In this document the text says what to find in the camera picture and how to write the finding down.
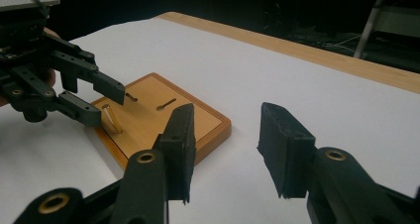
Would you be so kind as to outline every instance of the wooden board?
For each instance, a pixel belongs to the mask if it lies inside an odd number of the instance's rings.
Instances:
[[[130,83],[126,92],[138,101],[126,96],[124,106],[106,97],[92,103],[102,110],[102,126],[95,131],[122,168],[133,153],[153,146],[172,110],[183,104],[194,104],[196,164],[231,135],[232,125],[227,117],[156,73]],[[163,109],[158,109],[165,103],[168,104]],[[106,105],[115,114],[121,133],[103,111]]]

